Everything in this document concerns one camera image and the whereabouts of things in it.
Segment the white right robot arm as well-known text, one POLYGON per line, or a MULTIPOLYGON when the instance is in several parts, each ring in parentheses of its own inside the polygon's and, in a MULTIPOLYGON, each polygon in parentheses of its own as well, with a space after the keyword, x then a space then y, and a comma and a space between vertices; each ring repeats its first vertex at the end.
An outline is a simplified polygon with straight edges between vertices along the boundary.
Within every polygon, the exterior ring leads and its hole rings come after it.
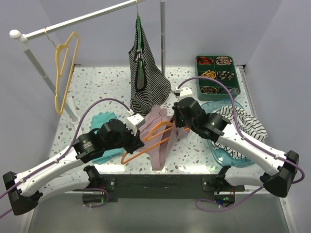
POLYGON ((297 174, 298 153, 283 152, 258 141, 241 132, 229 119, 217 113, 207 114, 192 97, 175 102, 172 109, 176 127, 188 127, 201 138, 227 146, 254 162, 244 168, 224 166, 216 179, 219 189, 250 185, 263 187, 277 197, 287 197, 297 174))

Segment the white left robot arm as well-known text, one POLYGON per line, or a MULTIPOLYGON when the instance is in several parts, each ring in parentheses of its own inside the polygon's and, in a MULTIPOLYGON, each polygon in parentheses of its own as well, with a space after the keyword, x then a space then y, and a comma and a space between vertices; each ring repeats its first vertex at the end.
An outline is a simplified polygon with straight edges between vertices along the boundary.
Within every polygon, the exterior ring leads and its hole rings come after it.
POLYGON ((100 128, 75 135, 63 151, 34 168, 22 173, 5 173, 4 194, 9 198, 10 211, 19 216, 50 196, 76 189, 98 189, 101 184, 99 173, 88 162, 109 150, 124 149, 133 153, 143 147, 139 128, 144 123, 144 119, 135 116, 128 117, 125 123, 111 119, 100 128))

